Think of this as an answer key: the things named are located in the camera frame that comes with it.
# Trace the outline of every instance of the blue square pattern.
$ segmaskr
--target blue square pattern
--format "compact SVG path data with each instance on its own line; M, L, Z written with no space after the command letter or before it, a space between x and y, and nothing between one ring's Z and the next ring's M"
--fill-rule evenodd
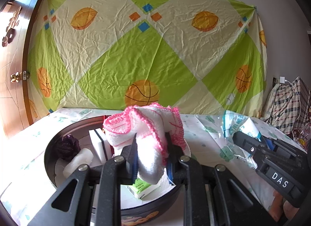
M146 31L147 29L149 29L150 26L149 26L146 22L143 22L141 25L138 26L138 28L139 28L142 32L144 32L144 31Z
M143 6L142 9L143 9L145 12L149 12L150 10L153 9L153 7L148 3L147 5Z

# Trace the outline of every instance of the plaid bag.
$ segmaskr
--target plaid bag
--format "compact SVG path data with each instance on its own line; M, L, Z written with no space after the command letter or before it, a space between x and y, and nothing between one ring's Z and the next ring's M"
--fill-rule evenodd
M270 118L266 122L284 134L299 134L308 120L310 95L309 88L300 77L292 85L280 85L275 92Z

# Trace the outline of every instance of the metal screw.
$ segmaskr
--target metal screw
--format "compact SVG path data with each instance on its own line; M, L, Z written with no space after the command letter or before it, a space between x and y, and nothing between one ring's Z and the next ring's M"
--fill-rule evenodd
M190 160L189 156L183 155L180 157L181 162L188 162Z
M84 172L88 169L89 167L87 166L87 164L82 164L78 167L79 171Z
M219 172L224 172L226 170L226 167L222 164L219 164L216 166L216 170Z
M122 162L124 160L124 157L123 156L115 156L114 157L114 161L115 162Z

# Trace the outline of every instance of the white wall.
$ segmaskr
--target white wall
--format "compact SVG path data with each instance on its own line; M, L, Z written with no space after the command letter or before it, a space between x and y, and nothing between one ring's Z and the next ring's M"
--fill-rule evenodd
M239 0L257 7L267 41L267 89L273 77L292 81L300 76L311 88L309 24L295 0Z

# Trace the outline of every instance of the purple cloth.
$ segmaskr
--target purple cloth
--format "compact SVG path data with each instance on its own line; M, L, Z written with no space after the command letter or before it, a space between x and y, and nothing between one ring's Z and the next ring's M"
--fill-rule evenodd
M81 151L79 140L71 134L58 139L55 145L56 155L67 162L70 162L79 151Z

